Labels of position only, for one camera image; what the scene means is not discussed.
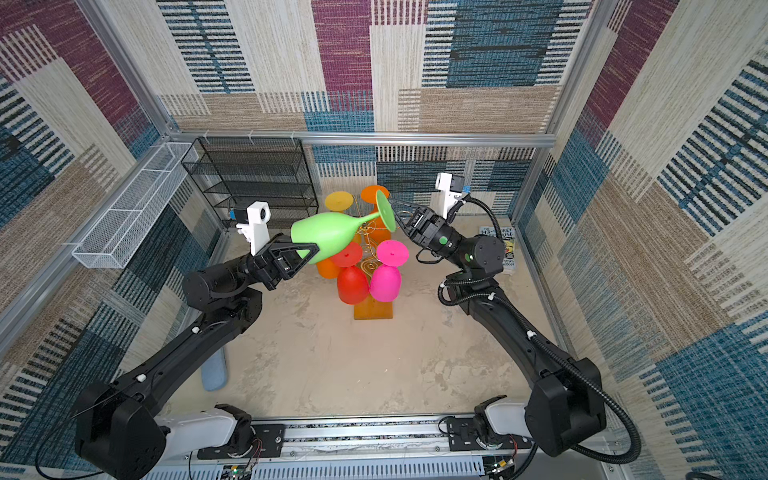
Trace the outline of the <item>green plastic wine glass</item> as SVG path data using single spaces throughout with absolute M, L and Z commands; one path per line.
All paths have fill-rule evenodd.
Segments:
M 388 197 L 381 191 L 376 193 L 378 211 L 364 217 L 352 217 L 344 213 L 326 212 L 302 219 L 291 226 L 290 237 L 294 244 L 315 244 L 317 252 L 308 247 L 298 250 L 299 256 L 309 264 L 316 264 L 340 253 L 353 241 L 358 228 L 380 218 L 390 232 L 397 227 L 395 213 Z

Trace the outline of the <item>pink plastic wine glass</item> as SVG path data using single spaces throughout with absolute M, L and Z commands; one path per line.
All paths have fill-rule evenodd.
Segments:
M 377 247 L 376 258 L 381 265 L 371 278 L 370 294 L 379 302 L 392 302 L 400 293 L 400 268 L 408 261 L 408 249 L 397 240 L 386 240 Z

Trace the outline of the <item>red plastic wine glass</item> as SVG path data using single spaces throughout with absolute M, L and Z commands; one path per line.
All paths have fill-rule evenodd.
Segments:
M 368 277 L 358 266 L 362 257 L 362 247 L 356 242 L 351 242 L 341 252 L 330 258 L 332 263 L 340 268 L 337 276 L 339 299 L 348 305 L 359 304 L 369 295 Z

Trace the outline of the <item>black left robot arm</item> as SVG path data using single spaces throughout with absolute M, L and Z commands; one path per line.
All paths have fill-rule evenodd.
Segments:
M 206 360 L 258 319 L 262 294 L 253 286 L 275 289 L 319 252 L 315 243 L 278 234 L 255 254 L 188 274 L 183 291 L 200 316 L 133 370 L 79 394 L 73 406 L 75 453 L 116 479 L 140 479 L 158 463 L 190 451 L 245 452 L 254 434 L 250 415 L 238 408 L 220 404 L 177 420 L 158 415 Z

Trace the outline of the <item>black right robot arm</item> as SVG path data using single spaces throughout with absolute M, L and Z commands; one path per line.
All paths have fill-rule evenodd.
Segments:
M 603 390 L 597 366 L 587 358 L 576 360 L 553 344 L 511 303 L 496 281 L 505 258 L 499 226 L 491 235 L 466 237 L 431 208 L 401 201 L 394 206 L 394 218 L 414 244 L 456 266 L 456 272 L 438 287 L 439 301 L 460 307 L 490 332 L 530 388 L 523 407 L 504 396 L 476 406 L 474 423 L 480 446 L 490 449 L 517 435 L 551 457 L 573 450 L 608 464 L 638 459 L 642 450 L 639 431 L 629 414 Z M 605 454 L 583 444 L 606 428 L 608 411 L 627 431 L 630 445 L 624 453 Z

